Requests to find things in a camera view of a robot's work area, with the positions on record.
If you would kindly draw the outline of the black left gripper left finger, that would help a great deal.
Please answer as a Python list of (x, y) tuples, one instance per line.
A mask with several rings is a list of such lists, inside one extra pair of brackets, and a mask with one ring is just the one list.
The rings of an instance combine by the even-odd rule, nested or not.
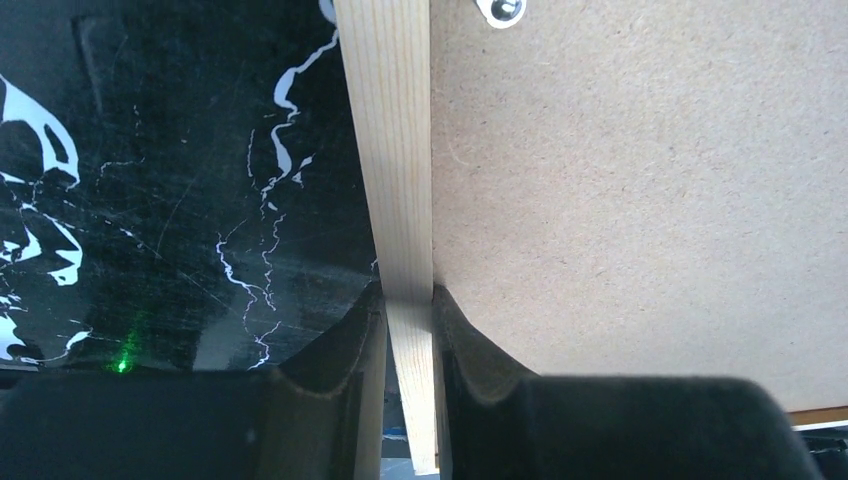
[(387, 326), (370, 283), (278, 366), (1, 376), (5, 479), (376, 479)]

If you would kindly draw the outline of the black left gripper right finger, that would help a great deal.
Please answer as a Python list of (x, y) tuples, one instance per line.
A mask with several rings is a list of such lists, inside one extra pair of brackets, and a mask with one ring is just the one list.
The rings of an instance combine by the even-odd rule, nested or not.
[(817, 479), (787, 415), (727, 377), (541, 376), (436, 287), (446, 479)]

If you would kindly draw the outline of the orange wooden picture frame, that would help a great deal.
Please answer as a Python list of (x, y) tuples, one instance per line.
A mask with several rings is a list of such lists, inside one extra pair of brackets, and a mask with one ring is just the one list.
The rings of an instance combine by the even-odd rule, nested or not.
[(436, 287), (541, 376), (727, 377), (847, 423), (843, 1), (323, 1), (410, 460)]

